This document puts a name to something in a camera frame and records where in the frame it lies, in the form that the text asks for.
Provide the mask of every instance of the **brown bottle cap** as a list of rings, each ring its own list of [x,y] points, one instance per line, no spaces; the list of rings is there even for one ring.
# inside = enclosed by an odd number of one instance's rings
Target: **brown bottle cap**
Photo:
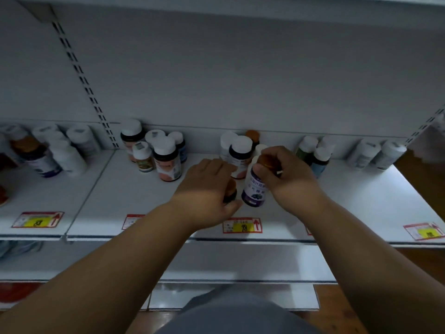
[[[263,165],[265,168],[269,169],[272,172],[281,170],[280,161],[276,157],[270,156],[268,154],[261,154],[258,157],[257,163]]]
[[[247,130],[246,136],[253,140],[253,143],[259,142],[259,132],[256,130]]]
[[[230,178],[229,183],[226,186],[226,191],[224,193],[224,196],[228,197],[234,194],[236,191],[236,181],[233,178]]]

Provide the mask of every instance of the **blue label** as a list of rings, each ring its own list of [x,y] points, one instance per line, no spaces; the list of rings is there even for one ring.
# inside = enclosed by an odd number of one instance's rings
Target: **blue label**
[[[185,162],[187,160],[186,146],[184,145],[181,149],[178,149],[178,151],[179,151],[179,159],[181,159],[181,163]]]
[[[320,164],[315,164],[315,163],[312,163],[312,164],[311,164],[312,172],[314,173],[314,175],[315,175],[316,178],[320,177],[320,175],[321,175],[321,174],[323,173],[323,171],[325,170],[326,165],[327,165],[327,164],[325,164],[325,165],[320,165]]]

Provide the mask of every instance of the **right hand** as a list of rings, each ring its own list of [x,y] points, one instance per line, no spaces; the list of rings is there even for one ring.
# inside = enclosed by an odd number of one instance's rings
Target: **right hand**
[[[281,162],[283,173],[280,178],[261,164],[253,165],[254,173],[272,192],[277,203],[297,217],[308,209],[316,209],[320,199],[326,196],[309,166],[284,146],[273,146],[261,153],[274,156]]]

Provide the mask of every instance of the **yellow price label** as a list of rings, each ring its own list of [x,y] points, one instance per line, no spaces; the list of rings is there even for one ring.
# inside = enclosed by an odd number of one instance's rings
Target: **yellow price label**
[[[255,227],[251,223],[235,223],[233,224],[233,232],[253,232]]]
[[[439,238],[442,236],[435,228],[420,228],[417,232],[422,236],[423,239],[429,238]]]
[[[53,219],[53,216],[31,217],[23,224],[22,227],[48,227]]]

